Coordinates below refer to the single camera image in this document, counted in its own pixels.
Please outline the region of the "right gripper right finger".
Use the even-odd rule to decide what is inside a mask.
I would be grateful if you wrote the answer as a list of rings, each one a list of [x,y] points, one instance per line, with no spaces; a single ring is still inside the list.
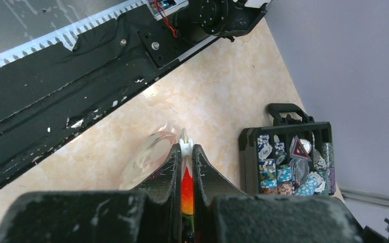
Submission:
[[[192,152],[196,242],[362,242],[362,228],[330,196],[249,195]]]

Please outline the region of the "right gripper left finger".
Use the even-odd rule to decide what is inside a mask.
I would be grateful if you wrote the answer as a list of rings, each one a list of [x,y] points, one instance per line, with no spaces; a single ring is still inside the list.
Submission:
[[[0,223],[0,242],[181,242],[179,144],[130,190],[34,191]]]

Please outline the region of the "clear zip top bag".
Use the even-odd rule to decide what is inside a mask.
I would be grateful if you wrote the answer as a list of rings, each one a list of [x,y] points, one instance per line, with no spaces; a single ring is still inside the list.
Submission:
[[[166,123],[145,139],[124,166],[119,189],[145,195],[140,241],[195,241],[194,209],[192,216],[181,211],[181,181],[186,168],[192,176],[192,149],[186,130]]]

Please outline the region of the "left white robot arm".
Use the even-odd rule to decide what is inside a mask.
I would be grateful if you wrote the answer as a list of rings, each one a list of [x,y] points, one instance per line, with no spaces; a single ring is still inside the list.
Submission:
[[[209,36],[228,38],[249,34],[266,15],[268,0],[188,1],[173,19],[176,37],[190,45],[196,45]]]

